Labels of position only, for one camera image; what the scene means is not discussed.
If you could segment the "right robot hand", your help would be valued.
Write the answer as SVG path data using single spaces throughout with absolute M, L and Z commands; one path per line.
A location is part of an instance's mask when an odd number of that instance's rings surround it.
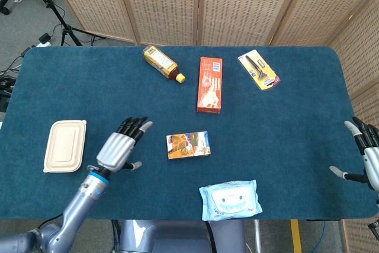
M 329 169 L 339 178 L 367 184 L 370 189 L 378 192 L 378 128 L 357 117 L 352 119 L 353 123 L 344 121 L 344 125 L 351 132 L 362 156 L 364 173 L 352 174 L 335 166 L 330 166 Z

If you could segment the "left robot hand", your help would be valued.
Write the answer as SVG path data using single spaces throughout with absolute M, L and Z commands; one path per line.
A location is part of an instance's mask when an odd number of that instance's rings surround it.
M 135 171 L 142 162 L 129 163 L 128 159 L 139 140 L 153 125 L 147 117 L 126 118 L 104 143 L 97 155 L 97 164 L 101 169 L 115 173 L 121 169 Z

